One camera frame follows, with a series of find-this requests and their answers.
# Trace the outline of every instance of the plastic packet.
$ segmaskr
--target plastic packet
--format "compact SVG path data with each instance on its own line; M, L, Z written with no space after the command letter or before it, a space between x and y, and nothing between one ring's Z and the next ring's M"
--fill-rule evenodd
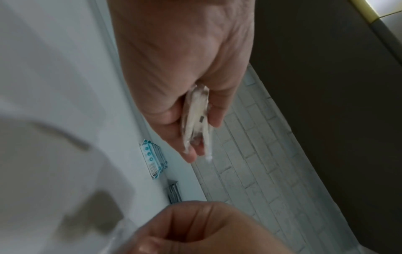
M130 219L119 221L107 245L98 254L126 254L133 247L133 236L137 227Z
M186 94L181 130L185 153L190 145L204 143L205 159L212 160L212 126L208 123L208 96L209 89L202 84L194 84Z

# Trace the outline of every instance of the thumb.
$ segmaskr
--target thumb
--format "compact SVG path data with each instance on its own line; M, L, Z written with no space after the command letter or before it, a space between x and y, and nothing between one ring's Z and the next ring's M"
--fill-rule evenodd
M182 243L156 237L140 239L130 254L200 254L199 243Z

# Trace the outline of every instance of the floor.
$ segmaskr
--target floor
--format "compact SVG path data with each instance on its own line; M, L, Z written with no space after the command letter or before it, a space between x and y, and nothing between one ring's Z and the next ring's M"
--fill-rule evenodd
M213 163L192 164L209 201L234 205L296 253L359 253L338 206L251 66L214 131Z

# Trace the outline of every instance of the skin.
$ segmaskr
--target skin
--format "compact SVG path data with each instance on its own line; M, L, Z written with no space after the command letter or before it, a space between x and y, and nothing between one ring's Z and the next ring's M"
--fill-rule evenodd
M292 254L252 218L225 203L172 205L140 228L130 254Z
M153 130L187 162L180 131L183 95L194 83L211 91L208 115L222 124L246 71L255 0L109 0L121 67L131 95Z

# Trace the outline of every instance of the stack of packets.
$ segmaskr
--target stack of packets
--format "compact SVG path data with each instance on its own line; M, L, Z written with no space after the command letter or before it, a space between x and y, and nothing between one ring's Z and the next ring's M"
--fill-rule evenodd
M171 204L176 204L182 202L180 191L178 188L177 181L169 180L169 188L167 189L169 201Z
M141 144L141 152L152 179L157 179L160 173L168 167L168 161L163 155L162 150L158 145L145 139Z

